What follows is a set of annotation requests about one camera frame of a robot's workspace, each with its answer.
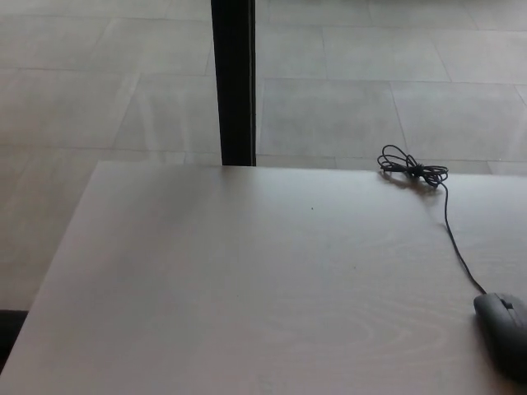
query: black mouse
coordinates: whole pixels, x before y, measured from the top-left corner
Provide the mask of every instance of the black mouse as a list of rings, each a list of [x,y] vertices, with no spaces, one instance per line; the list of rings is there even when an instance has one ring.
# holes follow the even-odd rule
[[[474,308],[489,354],[506,376],[527,382],[527,306],[507,294],[474,299]]]

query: desk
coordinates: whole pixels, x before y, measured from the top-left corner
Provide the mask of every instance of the desk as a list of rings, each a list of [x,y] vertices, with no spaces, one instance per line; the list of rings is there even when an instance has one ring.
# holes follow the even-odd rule
[[[473,274],[527,300],[527,179],[448,185]],[[443,198],[372,172],[99,164],[0,393],[522,393],[489,366]]]

